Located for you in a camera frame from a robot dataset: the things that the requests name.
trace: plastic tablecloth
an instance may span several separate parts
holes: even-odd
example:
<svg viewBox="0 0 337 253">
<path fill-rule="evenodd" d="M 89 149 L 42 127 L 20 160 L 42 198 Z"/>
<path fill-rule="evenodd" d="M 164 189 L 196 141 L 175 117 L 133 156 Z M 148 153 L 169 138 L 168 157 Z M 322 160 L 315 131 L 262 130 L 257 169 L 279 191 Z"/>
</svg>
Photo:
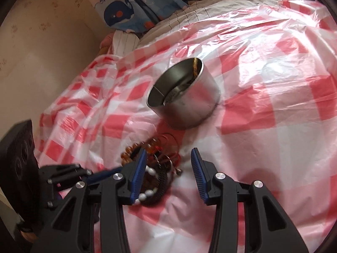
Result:
<svg viewBox="0 0 337 253">
<path fill-rule="evenodd" d="M 170 132 L 184 173 L 158 205 L 124 207 L 132 252 L 208 251 L 215 208 L 199 198 L 193 147 L 237 181 L 263 181 L 313 252 L 337 217 L 336 50 L 337 26 L 323 5 L 283 0 L 191 23 L 123 58 L 101 55 L 42 114 L 39 165 L 113 168 L 126 146 Z M 203 60 L 221 100 L 200 126 L 174 131 L 146 95 L 188 57 Z M 242 252 L 242 206 L 239 214 Z"/>
</svg>

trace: blue rubber tip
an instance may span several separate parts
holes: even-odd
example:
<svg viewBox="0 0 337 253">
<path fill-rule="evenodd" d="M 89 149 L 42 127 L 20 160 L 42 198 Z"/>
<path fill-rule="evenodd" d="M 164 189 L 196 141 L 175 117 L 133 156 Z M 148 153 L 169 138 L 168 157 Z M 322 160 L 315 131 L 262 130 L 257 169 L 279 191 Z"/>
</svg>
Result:
<svg viewBox="0 0 337 253">
<path fill-rule="evenodd" d="M 130 182 L 130 201 L 134 203 L 139 197 L 140 189 L 142 187 L 145 168 L 147 164 L 147 152 L 143 149 L 139 153 L 138 163 L 132 181 Z"/>
<path fill-rule="evenodd" d="M 200 197 L 204 201 L 204 203 L 207 203 L 209 196 L 207 191 L 206 177 L 201 166 L 203 160 L 195 149 L 192 149 L 191 151 L 191 162 Z"/>
</svg>

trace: stainless steel container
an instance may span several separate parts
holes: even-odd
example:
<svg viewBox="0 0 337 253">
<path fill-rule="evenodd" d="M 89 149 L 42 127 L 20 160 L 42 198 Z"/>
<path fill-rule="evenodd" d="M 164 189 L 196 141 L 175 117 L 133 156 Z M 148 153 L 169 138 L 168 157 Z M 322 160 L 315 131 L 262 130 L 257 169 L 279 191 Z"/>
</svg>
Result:
<svg viewBox="0 0 337 253">
<path fill-rule="evenodd" d="M 220 90 L 212 75 L 197 59 L 183 60 L 164 72 L 147 96 L 147 105 L 174 129 L 188 129 L 207 119 L 220 100 Z"/>
</svg>

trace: checkered tablecloth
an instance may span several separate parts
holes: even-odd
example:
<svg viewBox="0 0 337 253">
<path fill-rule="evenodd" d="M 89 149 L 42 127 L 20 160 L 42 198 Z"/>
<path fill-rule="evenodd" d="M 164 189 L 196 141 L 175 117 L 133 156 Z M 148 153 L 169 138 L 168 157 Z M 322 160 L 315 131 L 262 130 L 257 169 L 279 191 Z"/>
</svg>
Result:
<svg viewBox="0 0 337 253">
<path fill-rule="evenodd" d="M 199 198 L 193 147 L 235 180 L 262 180 L 313 252 L 337 217 L 336 52 L 327 9 L 285 0 L 191 23 L 123 58 L 102 55 L 42 114 L 39 164 L 80 163 L 97 172 L 119 166 L 132 142 L 169 131 L 181 145 L 184 173 L 155 207 L 125 207 L 133 253 L 208 251 L 215 209 Z M 146 95 L 188 57 L 203 60 L 221 101 L 199 127 L 173 131 Z M 239 214 L 242 251 L 242 206 Z"/>
</svg>

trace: silver screw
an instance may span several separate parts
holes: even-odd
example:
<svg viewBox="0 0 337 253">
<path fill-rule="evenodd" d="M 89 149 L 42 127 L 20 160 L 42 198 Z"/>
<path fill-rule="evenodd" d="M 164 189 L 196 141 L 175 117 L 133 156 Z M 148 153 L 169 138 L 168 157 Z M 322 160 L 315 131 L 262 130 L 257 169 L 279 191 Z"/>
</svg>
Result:
<svg viewBox="0 0 337 253">
<path fill-rule="evenodd" d="M 223 180 L 226 178 L 226 175 L 225 173 L 222 173 L 222 172 L 218 172 L 215 174 L 215 178 L 217 178 L 218 180 Z"/>
<path fill-rule="evenodd" d="M 115 180 L 120 180 L 123 178 L 123 174 L 122 173 L 116 173 L 114 174 L 114 177 L 113 177 Z"/>
<path fill-rule="evenodd" d="M 263 187 L 263 182 L 261 182 L 261 181 L 255 181 L 254 182 L 254 186 L 257 187 L 257 188 L 261 188 L 261 187 Z"/>
<path fill-rule="evenodd" d="M 83 188 L 83 187 L 85 187 L 85 182 L 80 181 L 76 183 L 76 188 Z"/>
</svg>

